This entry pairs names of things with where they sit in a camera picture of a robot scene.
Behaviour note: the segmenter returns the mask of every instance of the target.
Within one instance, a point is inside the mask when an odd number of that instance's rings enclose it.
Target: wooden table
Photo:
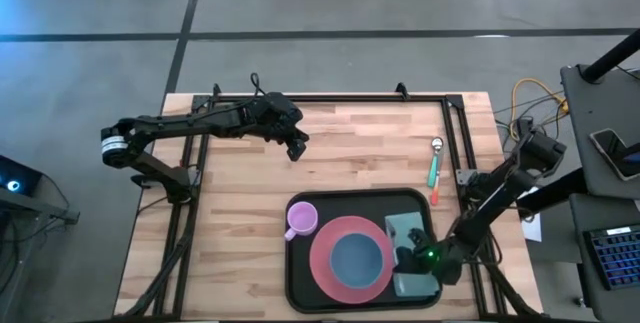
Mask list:
[[[463,93],[478,168],[490,171],[503,161],[487,93]],[[170,94],[163,114],[187,113],[192,94]],[[299,162],[285,147],[262,139],[209,140],[202,194],[183,319],[285,320],[359,319],[427,320],[477,317],[468,267],[456,286],[446,286],[434,307],[421,310],[304,315],[293,310],[284,293],[284,208],[308,190],[412,187],[425,196],[433,151],[431,139],[445,140],[436,103],[300,103],[298,127],[311,136]],[[466,167],[458,119],[453,113],[461,164]],[[178,165],[184,139],[158,141],[154,155]],[[194,140],[193,157],[197,156]],[[459,215],[451,159],[444,151],[440,203],[431,207],[435,232],[442,238]],[[164,196],[160,188],[143,194],[141,206]],[[158,272],[170,205],[158,204],[137,219],[115,313],[130,308]],[[492,225],[504,252],[500,268],[534,309],[542,306],[518,214],[506,211]],[[483,281],[490,312],[490,284]],[[173,300],[170,279],[167,307]]]

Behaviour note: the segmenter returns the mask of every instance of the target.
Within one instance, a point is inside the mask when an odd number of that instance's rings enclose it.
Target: concrete floor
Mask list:
[[[0,35],[179,33],[187,1],[0,0]],[[629,28],[640,26],[631,8],[637,2],[199,0],[192,31]],[[225,92],[249,92],[249,73],[257,71],[266,90],[390,91],[402,81],[413,91],[488,91],[498,110],[509,106],[518,79],[533,76],[560,90],[561,66],[589,63],[623,38],[197,41],[187,45],[176,91],[209,92],[219,83]],[[82,213],[38,252],[20,321],[110,316],[140,192],[131,171],[102,164],[98,133],[121,117],[160,110],[175,50],[175,41],[0,43],[0,112],[10,117],[0,154],[47,172]],[[640,66],[640,57],[625,66]],[[518,98],[542,95],[525,85]],[[542,119],[553,108],[533,115]],[[569,146],[562,174],[579,160],[568,119],[560,131]],[[530,245],[545,311],[593,319],[572,305],[577,275],[573,265],[550,261],[555,250]]]

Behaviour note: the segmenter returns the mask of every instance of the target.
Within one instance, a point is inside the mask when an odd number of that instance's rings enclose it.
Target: blue bowl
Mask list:
[[[369,288],[380,278],[384,268],[378,243],[360,233],[340,238],[333,246],[329,259],[336,278],[353,289]]]

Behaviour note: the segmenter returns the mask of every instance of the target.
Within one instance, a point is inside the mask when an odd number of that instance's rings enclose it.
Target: keyboard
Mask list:
[[[640,285],[640,225],[583,234],[607,290]]]

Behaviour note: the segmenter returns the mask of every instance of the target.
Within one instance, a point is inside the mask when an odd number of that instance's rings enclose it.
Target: blue light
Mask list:
[[[9,189],[12,192],[15,192],[18,189],[20,189],[20,183],[18,181],[10,181],[9,183],[7,183],[7,189]]]

